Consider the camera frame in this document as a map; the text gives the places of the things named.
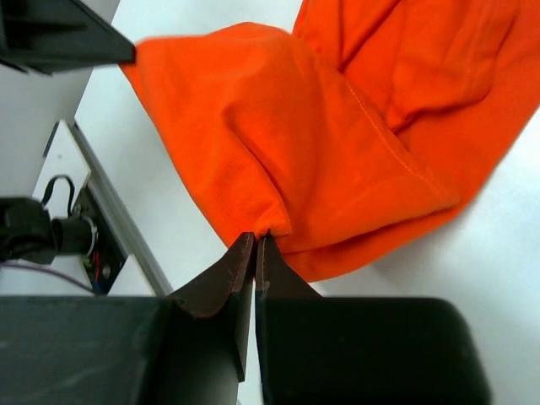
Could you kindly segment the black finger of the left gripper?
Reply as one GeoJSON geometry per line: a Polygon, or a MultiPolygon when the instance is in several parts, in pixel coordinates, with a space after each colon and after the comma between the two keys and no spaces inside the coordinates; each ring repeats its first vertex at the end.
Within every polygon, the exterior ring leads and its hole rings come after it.
{"type": "Polygon", "coordinates": [[[52,75],[135,62],[136,48],[81,1],[2,1],[1,64],[52,75]]]}

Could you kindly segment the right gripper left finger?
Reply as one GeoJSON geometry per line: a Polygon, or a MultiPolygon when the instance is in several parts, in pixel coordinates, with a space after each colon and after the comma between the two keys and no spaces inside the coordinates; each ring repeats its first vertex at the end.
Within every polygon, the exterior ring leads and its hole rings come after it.
{"type": "Polygon", "coordinates": [[[236,403],[253,253],[244,233],[162,297],[2,298],[2,403],[236,403]]]}

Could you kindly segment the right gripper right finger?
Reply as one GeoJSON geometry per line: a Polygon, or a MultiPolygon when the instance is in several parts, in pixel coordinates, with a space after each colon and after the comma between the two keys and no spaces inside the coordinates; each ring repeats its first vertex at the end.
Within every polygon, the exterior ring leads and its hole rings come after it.
{"type": "Polygon", "coordinates": [[[256,342],[267,404],[489,404],[457,308],[428,297],[324,297],[271,237],[256,256],[256,342]]]}

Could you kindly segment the orange t-shirt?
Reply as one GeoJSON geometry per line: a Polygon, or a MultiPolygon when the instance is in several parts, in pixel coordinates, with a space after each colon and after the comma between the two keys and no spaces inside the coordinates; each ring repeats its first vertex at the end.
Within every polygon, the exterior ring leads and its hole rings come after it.
{"type": "Polygon", "coordinates": [[[321,281],[478,195],[539,105],[539,4],[305,1],[290,32],[148,38],[121,70],[219,238],[321,281]]]}

